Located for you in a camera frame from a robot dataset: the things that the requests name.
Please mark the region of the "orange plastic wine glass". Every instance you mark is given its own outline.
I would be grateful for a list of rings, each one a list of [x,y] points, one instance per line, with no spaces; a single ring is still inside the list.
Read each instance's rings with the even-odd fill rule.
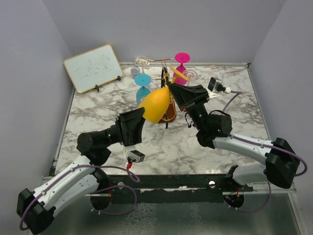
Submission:
[[[175,83],[176,79],[180,76],[181,78],[187,80],[187,78],[183,75],[183,73],[180,73],[177,71],[174,67],[170,67],[170,69],[173,71],[174,75],[170,79],[171,83]],[[158,123],[161,117],[164,115],[168,108],[169,104],[169,87],[163,87],[156,89],[152,92],[150,92],[140,103],[138,108],[144,108],[145,112],[143,114],[143,117],[151,122],[151,123]]]

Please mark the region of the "pink plastic wine glass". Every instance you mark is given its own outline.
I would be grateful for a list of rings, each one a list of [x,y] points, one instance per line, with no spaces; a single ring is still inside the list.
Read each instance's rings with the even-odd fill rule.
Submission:
[[[175,60],[180,63],[178,67],[176,67],[176,70],[179,71],[180,73],[183,73],[186,70],[186,67],[184,64],[188,63],[190,61],[191,57],[188,53],[186,52],[179,52],[178,54],[175,55]],[[175,83],[179,85],[186,85],[187,80],[181,78],[180,76],[176,79]]]

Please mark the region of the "blue plastic wine glass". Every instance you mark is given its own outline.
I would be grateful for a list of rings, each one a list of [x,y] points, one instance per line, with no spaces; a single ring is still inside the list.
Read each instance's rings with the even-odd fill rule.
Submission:
[[[135,77],[134,81],[140,87],[136,92],[136,104],[138,106],[150,93],[148,85],[151,83],[152,79],[148,74],[141,73]]]

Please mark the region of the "clear champagne flute glass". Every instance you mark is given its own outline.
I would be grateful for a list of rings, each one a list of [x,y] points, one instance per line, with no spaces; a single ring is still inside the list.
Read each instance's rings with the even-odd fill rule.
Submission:
[[[145,69],[150,68],[149,59],[145,56],[139,56],[139,57],[135,58],[134,64],[137,67],[141,68],[141,73],[145,73]]]

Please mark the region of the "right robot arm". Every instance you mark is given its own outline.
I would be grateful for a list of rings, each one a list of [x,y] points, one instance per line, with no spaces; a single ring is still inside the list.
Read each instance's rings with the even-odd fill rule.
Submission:
[[[265,141],[232,134],[229,114],[221,110],[207,112],[205,103],[209,101],[209,93],[201,85],[187,87],[169,84],[169,90],[180,110],[192,119],[190,125],[197,129],[196,137],[201,146],[228,150],[257,162],[248,166],[231,167],[224,180],[229,191],[264,181],[280,188],[291,187],[298,175],[300,158],[285,139]]]

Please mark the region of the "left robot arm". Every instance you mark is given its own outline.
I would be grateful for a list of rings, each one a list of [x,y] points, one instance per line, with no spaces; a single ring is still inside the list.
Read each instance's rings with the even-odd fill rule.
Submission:
[[[115,124],[105,130],[81,133],[76,146],[80,154],[68,167],[45,184],[19,193],[17,214],[21,218],[20,230],[30,230],[38,235],[74,200],[89,193],[113,189],[109,176],[103,171],[111,154],[108,148],[113,144],[123,146],[127,159],[123,170],[133,181],[139,182],[130,168],[145,157],[135,148],[142,142],[144,112],[143,107],[137,108],[120,114]]]

